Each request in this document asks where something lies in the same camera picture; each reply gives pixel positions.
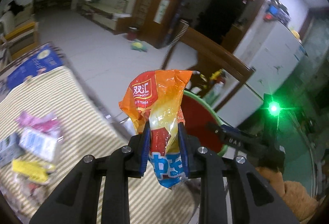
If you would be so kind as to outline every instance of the green bucket rim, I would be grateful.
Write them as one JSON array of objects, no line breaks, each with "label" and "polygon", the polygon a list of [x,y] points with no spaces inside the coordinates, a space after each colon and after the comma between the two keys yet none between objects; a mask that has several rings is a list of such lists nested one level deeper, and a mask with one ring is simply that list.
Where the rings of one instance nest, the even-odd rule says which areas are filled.
[{"label": "green bucket rim", "polygon": [[[205,102],[202,98],[200,98],[199,96],[197,96],[196,94],[190,92],[190,91],[187,91],[187,90],[184,90],[184,95],[190,97],[190,98],[193,98],[195,99],[202,107],[204,107],[208,112],[210,112],[210,114],[213,116],[213,118],[216,120],[217,124],[218,125],[222,125],[218,115],[216,114],[216,112],[212,109],[212,107],[210,107],[210,105]],[[217,153],[217,155],[219,156],[223,156],[226,151],[227,151],[227,148],[228,146],[226,144],[224,144],[222,146],[222,149],[220,150],[219,153]]]}]

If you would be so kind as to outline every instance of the pink plastic package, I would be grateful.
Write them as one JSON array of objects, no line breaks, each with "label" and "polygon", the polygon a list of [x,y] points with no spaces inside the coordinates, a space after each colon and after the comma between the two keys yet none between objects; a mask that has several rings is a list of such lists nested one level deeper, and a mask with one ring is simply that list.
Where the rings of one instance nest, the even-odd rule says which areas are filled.
[{"label": "pink plastic package", "polygon": [[46,135],[56,138],[58,142],[63,140],[63,136],[60,134],[60,122],[53,112],[39,118],[28,114],[26,111],[22,111],[15,121],[19,124],[19,127],[33,128],[34,130],[38,130]]}]

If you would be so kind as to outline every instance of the orange plastic bag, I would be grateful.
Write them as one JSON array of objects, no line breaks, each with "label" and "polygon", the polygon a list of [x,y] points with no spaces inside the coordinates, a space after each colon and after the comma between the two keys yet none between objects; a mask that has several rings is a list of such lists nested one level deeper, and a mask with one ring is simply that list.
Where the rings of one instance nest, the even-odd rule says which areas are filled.
[{"label": "orange plastic bag", "polygon": [[137,134],[150,122],[149,160],[162,186],[178,183],[184,176],[178,146],[178,123],[184,122],[180,104],[192,71],[158,70],[137,76],[119,107],[132,120]]}]

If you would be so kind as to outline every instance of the white and blue package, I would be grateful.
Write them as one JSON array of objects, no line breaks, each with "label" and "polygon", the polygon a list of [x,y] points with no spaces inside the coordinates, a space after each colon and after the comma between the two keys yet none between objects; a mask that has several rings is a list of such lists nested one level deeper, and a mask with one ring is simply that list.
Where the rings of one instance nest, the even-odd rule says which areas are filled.
[{"label": "white and blue package", "polygon": [[40,52],[31,56],[8,75],[7,88],[11,91],[28,78],[49,72],[62,65],[63,62],[57,54],[48,45],[45,45]]},{"label": "white and blue package", "polygon": [[18,158],[25,152],[19,146],[19,136],[12,133],[4,140],[0,141],[0,168],[9,164],[13,159]]},{"label": "white and blue package", "polygon": [[25,128],[19,146],[50,163],[57,163],[59,144],[57,139],[32,128]]}]

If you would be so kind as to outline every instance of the refrigerator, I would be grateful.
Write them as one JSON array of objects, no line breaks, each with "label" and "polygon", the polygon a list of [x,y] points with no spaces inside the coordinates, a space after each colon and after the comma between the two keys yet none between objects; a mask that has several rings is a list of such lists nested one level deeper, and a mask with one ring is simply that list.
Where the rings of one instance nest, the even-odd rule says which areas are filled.
[{"label": "refrigerator", "polygon": [[[295,69],[304,53],[299,40],[282,23],[263,22],[239,58],[256,71],[217,115],[225,123],[237,127],[263,104],[264,93],[275,93]],[[227,91],[219,97],[215,106],[237,84],[237,81],[229,81]]]}]

